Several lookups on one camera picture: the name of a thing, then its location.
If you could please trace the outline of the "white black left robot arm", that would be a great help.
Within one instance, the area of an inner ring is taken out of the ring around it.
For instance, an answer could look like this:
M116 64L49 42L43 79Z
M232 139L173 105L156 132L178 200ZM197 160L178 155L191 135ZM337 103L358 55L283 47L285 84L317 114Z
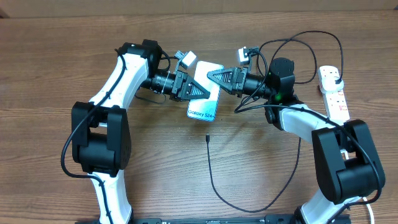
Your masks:
M170 57L155 40L126 42L116 49L116 66L102 89L71 112L72 131L62 149L60 165L76 179L90 179L98 199L97 223L133 223L124 170L131 156L127 110L140 88L174 101L208 99L210 92L186 72L159 68Z

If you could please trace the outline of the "blue Galaxy S24 smartphone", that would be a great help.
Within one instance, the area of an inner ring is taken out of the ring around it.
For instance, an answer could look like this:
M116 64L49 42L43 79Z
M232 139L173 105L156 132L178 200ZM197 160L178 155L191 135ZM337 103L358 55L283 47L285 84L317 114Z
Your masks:
M211 81L207 74L216 70L222 70L224 66L216 63L198 61L193 77L194 84L190 90L190 96L187 108L187 116L193 119L212 122L216 118L218 100L220 95L220 86Z

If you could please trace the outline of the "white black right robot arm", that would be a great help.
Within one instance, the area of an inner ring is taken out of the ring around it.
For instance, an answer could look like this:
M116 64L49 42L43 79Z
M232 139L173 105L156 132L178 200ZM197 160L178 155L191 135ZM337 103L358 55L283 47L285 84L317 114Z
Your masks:
M261 105L267 122L297 135L313 146L319 186L316 194L293 214L268 215L267 223L350 223L343 211L373 203L386 177L368 125L360 120L337 121L311 110L294 94L294 62L274 59L264 77L248 68L208 72L207 77L230 95L266 99Z

